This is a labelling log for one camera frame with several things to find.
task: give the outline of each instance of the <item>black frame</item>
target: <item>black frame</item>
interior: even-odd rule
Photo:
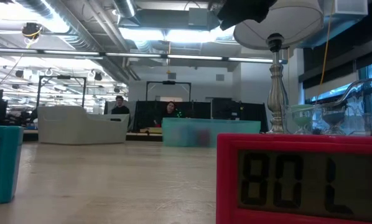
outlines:
[[[150,83],[161,83],[163,85],[176,85],[176,84],[187,84],[188,85],[188,101],[190,102],[192,100],[192,83],[190,82],[171,82],[171,84],[168,84],[166,81],[163,82],[158,82],[158,81],[147,81],[146,82],[146,101],[147,101],[147,96],[149,94],[149,84]]]
[[[41,94],[41,88],[45,85],[45,84],[42,84],[42,79],[43,78],[59,78],[59,77],[63,77],[63,76],[58,76],[58,75],[51,75],[51,76],[48,76],[48,75],[41,75],[39,77],[39,81],[38,81],[38,94],[37,94],[37,105],[36,105],[36,108],[38,108],[39,106],[39,98],[40,98],[40,94]],[[70,77],[71,78],[81,78],[84,80],[84,86],[83,86],[83,89],[82,89],[82,104],[81,106],[84,107],[84,102],[85,102],[85,90],[86,90],[86,77]]]

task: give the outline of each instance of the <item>red digital clock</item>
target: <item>red digital clock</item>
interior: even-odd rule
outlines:
[[[220,134],[217,224],[372,223],[372,137]]]

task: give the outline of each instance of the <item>ceiling light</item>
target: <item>ceiling light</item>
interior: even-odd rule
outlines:
[[[53,71],[49,68],[48,70],[45,71],[46,76],[51,76],[53,74]]]
[[[170,30],[165,40],[178,43],[206,43],[215,41],[215,35],[209,31]]]
[[[24,53],[24,54],[36,54],[37,50],[31,50],[31,49],[9,49],[9,48],[0,48],[0,53]]]
[[[164,35],[159,29],[127,29],[119,28],[120,33],[125,39],[143,41],[143,40],[163,40]]]
[[[23,78],[23,74],[24,74],[24,72],[23,72],[22,70],[17,70],[17,71],[15,72],[15,76],[16,76],[17,78]]]
[[[237,58],[237,57],[230,57],[228,59],[229,62],[257,62],[257,63],[273,63],[272,59],[265,59],[265,58]]]
[[[200,60],[222,60],[222,57],[198,56],[198,55],[168,55],[168,58],[200,59]]]
[[[159,54],[138,54],[138,53],[106,53],[107,56],[136,57],[136,58],[161,58]]]
[[[94,77],[94,79],[96,80],[96,81],[101,81],[103,78],[102,78],[102,76],[101,76],[101,72],[95,72],[95,77]]]
[[[77,55],[77,56],[99,56],[99,52],[82,52],[76,50],[45,50],[46,54]]]

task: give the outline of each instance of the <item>table surface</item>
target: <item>table surface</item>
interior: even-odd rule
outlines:
[[[23,144],[0,224],[214,224],[216,149]]]

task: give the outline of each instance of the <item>lamp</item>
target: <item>lamp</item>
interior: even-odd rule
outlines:
[[[17,78],[23,78],[23,74],[24,74],[23,70],[17,70],[17,71],[15,72],[15,76],[16,76]]]
[[[273,53],[270,67],[272,87],[267,100],[267,107],[273,115],[269,133],[286,132],[282,106],[288,105],[288,97],[282,81],[283,66],[279,62],[279,51],[304,40],[322,26],[323,12],[317,0],[277,0],[260,23],[248,19],[235,27],[234,37],[239,44]]]
[[[102,80],[101,72],[95,72],[95,80],[96,81],[101,81]]]

